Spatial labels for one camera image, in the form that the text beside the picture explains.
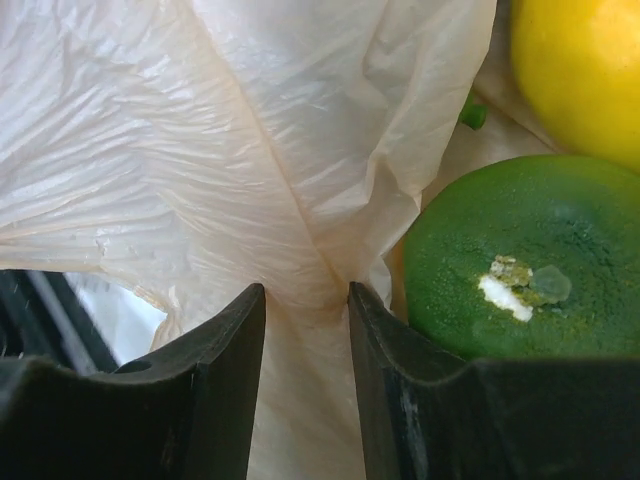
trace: white residue on lime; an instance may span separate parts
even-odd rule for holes
[[[501,310],[510,310],[513,317],[528,322],[533,317],[533,307],[524,305],[507,285],[493,275],[480,277],[478,288],[484,292],[484,299]]]

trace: white plastic bag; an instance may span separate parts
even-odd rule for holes
[[[495,0],[0,1],[0,268],[111,278],[167,312],[156,346],[262,282],[249,478],[364,479],[348,282],[390,300],[383,257],[438,173],[494,14]],[[457,130],[439,182],[495,161],[505,131],[528,135],[491,122]]]

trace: lemon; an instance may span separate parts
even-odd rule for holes
[[[513,0],[511,63],[560,145],[640,172],[640,0]]]

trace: plastic bag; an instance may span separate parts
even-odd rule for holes
[[[3,1],[0,268],[115,280],[167,312],[155,346],[262,282],[249,479],[364,479],[348,282],[389,302],[423,189],[545,148],[498,113],[452,138],[495,7]]]
[[[479,131],[455,129],[436,179],[425,187],[422,208],[462,175],[520,155],[565,153],[549,137],[518,92],[509,62],[510,0],[498,0],[489,52],[474,79],[474,90],[489,106]],[[393,278],[394,313],[406,320],[402,281],[402,240],[387,257]]]

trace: green stem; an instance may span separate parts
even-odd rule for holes
[[[464,107],[458,116],[458,121],[473,130],[479,130],[487,119],[487,107],[473,103],[473,93],[469,92]]]

